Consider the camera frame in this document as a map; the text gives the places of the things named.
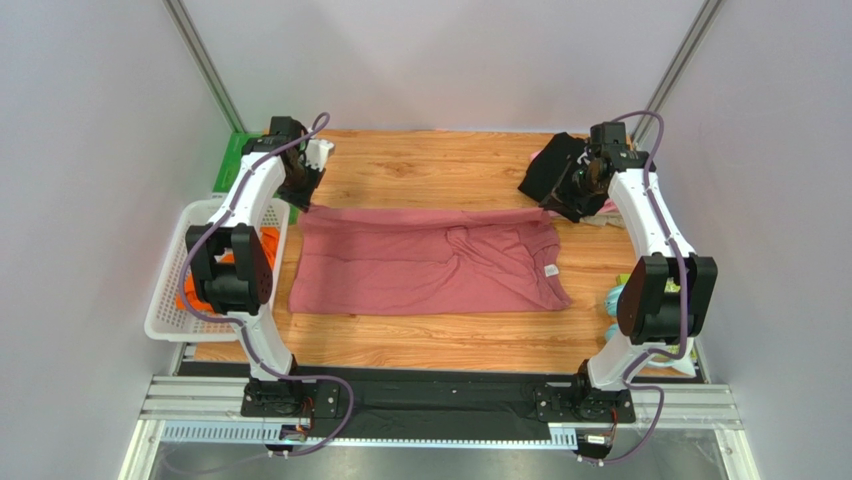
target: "pink t-shirt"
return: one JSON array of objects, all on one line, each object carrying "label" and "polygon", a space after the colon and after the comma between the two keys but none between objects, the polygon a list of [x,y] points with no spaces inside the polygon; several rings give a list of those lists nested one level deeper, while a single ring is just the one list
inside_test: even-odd
[{"label": "pink t-shirt", "polygon": [[312,207],[290,310],[417,315],[560,310],[559,236],[541,209]]}]

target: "orange cloth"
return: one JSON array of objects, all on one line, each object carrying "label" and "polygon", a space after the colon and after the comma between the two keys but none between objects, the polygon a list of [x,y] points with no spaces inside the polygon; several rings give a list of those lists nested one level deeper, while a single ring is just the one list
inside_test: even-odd
[{"label": "orange cloth", "polygon": [[[269,268],[275,268],[275,254],[278,252],[278,239],[281,237],[281,232],[275,227],[260,227],[260,245],[263,247],[263,253],[266,255],[266,261],[269,262]],[[229,253],[219,260],[221,263],[234,263],[234,254]],[[202,312],[212,312],[213,307],[207,302],[202,302],[198,299],[195,293],[195,283],[192,281],[192,274],[186,277],[184,291],[189,304],[196,310]],[[175,305],[179,310],[186,310],[183,302],[180,299],[180,294],[175,294]]]}]

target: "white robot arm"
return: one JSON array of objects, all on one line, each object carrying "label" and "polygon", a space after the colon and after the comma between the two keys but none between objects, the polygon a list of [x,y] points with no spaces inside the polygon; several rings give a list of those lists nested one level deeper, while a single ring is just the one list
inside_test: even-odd
[{"label": "white robot arm", "polygon": [[[554,137],[539,155],[547,155],[545,161],[564,162],[566,137]],[[683,342],[681,352],[686,352],[691,337],[701,331],[716,281],[713,259],[696,255],[675,225],[649,157],[630,149],[624,123],[595,125],[583,155],[568,162],[541,201],[542,207],[576,222],[594,215],[609,197],[624,217],[633,243],[637,264],[619,297],[619,331],[579,372],[587,375],[589,388],[598,391],[625,390],[651,359],[651,351]],[[665,291],[670,279],[680,285],[683,295]]]},{"label": "white robot arm", "polygon": [[[193,281],[199,298],[226,315],[237,330],[251,365],[251,376],[276,380],[263,366],[287,374],[293,355],[281,341],[269,299],[274,294],[273,274],[259,238],[263,215],[278,193],[307,210],[334,144],[311,138],[269,158],[269,153],[310,132],[289,117],[273,117],[270,134],[250,140],[243,148],[240,171],[220,209],[204,226],[190,227],[187,248],[196,246],[210,225],[218,225],[203,240],[192,259]],[[217,260],[224,249],[234,253],[233,264]]]}]

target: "black cloth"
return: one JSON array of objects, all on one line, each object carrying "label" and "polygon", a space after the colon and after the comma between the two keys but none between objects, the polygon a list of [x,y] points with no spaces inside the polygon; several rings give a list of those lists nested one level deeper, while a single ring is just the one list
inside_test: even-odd
[{"label": "black cloth", "polygon": [[541,153],[530,162],[518,190],[541,203],[553,191],[569,160],[576,161],[580,158],[585,146],[585,141],[565,132],[554,135]]}]

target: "wooden surface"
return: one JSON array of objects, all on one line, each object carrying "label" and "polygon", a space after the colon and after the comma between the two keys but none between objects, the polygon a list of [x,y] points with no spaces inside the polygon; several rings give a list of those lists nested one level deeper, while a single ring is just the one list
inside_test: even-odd
[{"label": "wooden surface", "polygon": [[[335,155],[314,203],[329,207],[497,210],[533,207],[517,190],[532,152],[552,134],[328,131]],[[575,372],[604,345],[603,307],[615,276],[633,269],[627,232],[555,220],[559,279],[573,304],[560,312],[379,317],[291,314],[302,246],[291,226],[274,315],[301,364]],[[198,346],[196,359],[245,361],[237,342]]]}]

